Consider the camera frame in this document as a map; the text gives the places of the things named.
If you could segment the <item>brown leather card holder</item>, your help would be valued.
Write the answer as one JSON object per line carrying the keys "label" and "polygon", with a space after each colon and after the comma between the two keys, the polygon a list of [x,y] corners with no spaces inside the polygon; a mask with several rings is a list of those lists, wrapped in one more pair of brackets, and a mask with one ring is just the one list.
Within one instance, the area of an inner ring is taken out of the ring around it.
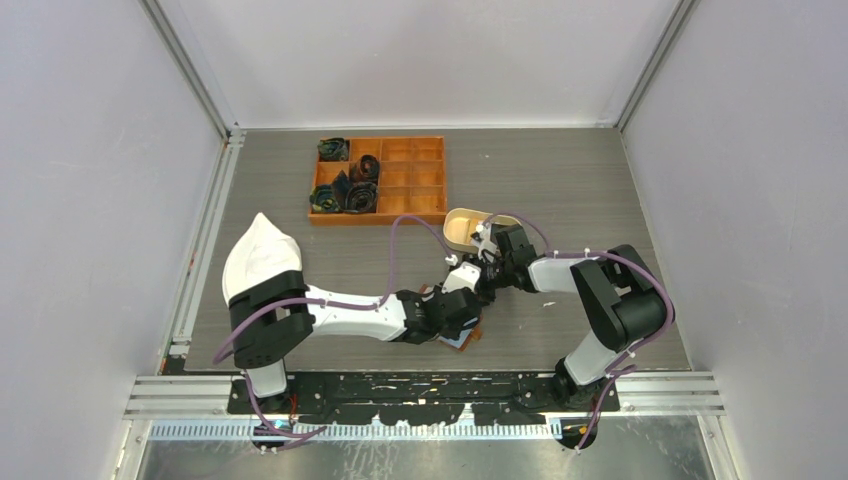
{"label": "brown leather card holder", "polygon": [[479,339],[481,336],[481,333],[479,332],[479,325],[481,322],[482,313],[479,317],[479,323],[472,329],[463,331],[458,340],[450,340],[445,337],[441,337],[435,332],[433,321],[430,318],[430,299],[437,291],[442,292],[439,286],[422,287],[420,289],[420,293],[422,294],[424,313],[426,314],[425,325],[427,326],[428,330],[434,334],[434,338],[436,340],[455,350],[464,351],[472,341]]}

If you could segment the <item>beige oval tray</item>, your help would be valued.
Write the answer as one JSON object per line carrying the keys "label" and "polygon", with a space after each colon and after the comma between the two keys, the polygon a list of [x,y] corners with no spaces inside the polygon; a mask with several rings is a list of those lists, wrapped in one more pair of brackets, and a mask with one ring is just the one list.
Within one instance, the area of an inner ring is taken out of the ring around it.
{"label": "beige oval tray", "polygon": [[477,254],[477,249],[471,244],[471,234],[480,222],[492,225],[492,240],[496,225],[520,224],[516,218],[509,215],[495,215],[468,208],[454,208],[446,214],[443,223],[442,233],[446,245],[453,251]]}

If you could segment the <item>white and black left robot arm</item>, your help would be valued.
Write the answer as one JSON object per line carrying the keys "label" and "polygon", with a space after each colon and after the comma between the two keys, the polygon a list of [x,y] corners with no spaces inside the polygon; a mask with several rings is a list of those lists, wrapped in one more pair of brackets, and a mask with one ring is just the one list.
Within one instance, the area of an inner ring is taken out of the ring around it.
{"label": "white and black left robot arm", "polygon": [[479,268],[464,264],[428,293],[399,290],[380,299],[329,292],[307,285],[299,271],[285,271],[227,295],[232,334],[224,349],[247,373],[255,403],[277,413],[292,397],[284,358],[309,336],[415,345],[457,340],[479,321],[479,279]]}

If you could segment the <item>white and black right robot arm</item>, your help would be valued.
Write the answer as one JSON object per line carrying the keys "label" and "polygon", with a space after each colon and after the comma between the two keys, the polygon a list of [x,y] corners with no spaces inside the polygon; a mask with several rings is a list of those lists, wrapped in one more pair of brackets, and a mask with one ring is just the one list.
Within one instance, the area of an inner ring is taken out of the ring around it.
{"label": "white and black right robot arm", "polygon": [[479,288],[570,293],[579,297],[589,333],[558,361],[553,398],[577,411],[611,380],[625,356],[664,333],[675,320],[673,303],[630,245],[609,251],[540,254],[520,224],[480,223],[471,234],[482,263]]}

